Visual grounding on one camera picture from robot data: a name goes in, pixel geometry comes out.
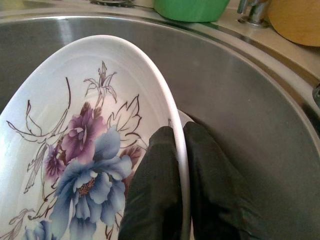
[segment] painted leaf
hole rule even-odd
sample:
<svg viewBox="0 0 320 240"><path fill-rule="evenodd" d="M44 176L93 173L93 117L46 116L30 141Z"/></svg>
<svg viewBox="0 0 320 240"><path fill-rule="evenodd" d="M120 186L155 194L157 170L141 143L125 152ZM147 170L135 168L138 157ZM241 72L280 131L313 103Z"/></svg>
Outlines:
<svg viewBox="0 0 320 240"><path fill-rule="evenodd" d="M115 114L114 112L107 120L108 129L116 126L116 131L120 134L121 148L132 146L140 139L140 135L135 132L141 120L139 115L139 95L131 103L126 101Z"/></svg>

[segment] metal surface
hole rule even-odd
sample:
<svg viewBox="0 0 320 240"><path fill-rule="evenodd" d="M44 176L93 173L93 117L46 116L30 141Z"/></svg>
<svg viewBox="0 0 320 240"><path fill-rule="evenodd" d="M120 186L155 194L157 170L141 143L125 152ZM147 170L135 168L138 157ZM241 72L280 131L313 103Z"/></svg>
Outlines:
<svg viewBox="0 0 320 240"><path fill-rule="evenodd" d="M267 15L269 4L269 0L241 0L237 12L245 14L248 6L251 6L251 10L249 16L244 16L238 20L239 23L249 24L256 28L268 27L269 24L264 18Z"/></svg>
<svg viewBox="0 0 320 240"><path fill-rule="evenodd" d="M305 102L312 90L310 96L289 92L280 73L255 60L248 43L114 15L8 19L0 23L0 109L52 53L98 34L127 39L149 55L178 108L206 126L246 176L275 240L320 236L319 116L313 113L312 126L303 112L303 106L317 111Z"/></svg>

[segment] green container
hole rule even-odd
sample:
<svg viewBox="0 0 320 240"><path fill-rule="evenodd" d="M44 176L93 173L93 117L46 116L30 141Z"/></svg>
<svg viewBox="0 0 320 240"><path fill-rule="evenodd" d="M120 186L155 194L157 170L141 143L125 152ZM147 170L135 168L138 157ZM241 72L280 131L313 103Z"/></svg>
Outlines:
<svg viewBox="0 0 320 240"><path fill-rule="evenodd" d="M154 0L154 9L163 17L184 22L214 22L230 0Z"/></svg>

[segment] floral pattern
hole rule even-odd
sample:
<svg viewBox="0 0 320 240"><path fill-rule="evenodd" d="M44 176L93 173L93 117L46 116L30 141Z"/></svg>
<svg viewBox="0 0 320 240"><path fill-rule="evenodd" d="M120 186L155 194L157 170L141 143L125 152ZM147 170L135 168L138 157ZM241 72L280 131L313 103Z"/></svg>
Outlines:
<svg viewBox="0 0 320 240"><path fill-rule="evenodd" d="M89 91L97 92L94 107L85 101L80 113L72 115L68 122L71 88L66 77L67 108L51 131L45 132L30 117L29 100L27 130L7 121L25 141L37 146L27 168L30 173L24 194L34 184L42 184L43 203L37 210L24 209L11 219L12 230L0 236L0 240L13 240L19 234L23 240L60 240L67 229L71 240L91 240L98 224L105 225L105 239L116 234L134 167L147 145L137 132L142 119L138 94L107 118L102 116L102 110L111 106L104 103L107 94L117 102L117 93L111 86L115 74L107 74L102 61L99 80L83 81L89 83L85 97ZM35 182L38 173L42 173L40 183Z"/></svg>

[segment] chrome faucet base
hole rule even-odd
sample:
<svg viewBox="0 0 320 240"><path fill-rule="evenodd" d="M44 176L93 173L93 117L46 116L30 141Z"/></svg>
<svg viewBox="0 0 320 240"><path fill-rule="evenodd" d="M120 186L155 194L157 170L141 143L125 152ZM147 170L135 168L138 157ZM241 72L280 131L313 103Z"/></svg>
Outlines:
<svg viewBox="0 0 320 240"><path fill-rule="evenodd" d="M251 21L248 16L243 16L238 19L238 22L241 24L248 24L257 29L265 29L269 26L269 23L266 20L261 20L260 22Z"/></svg>

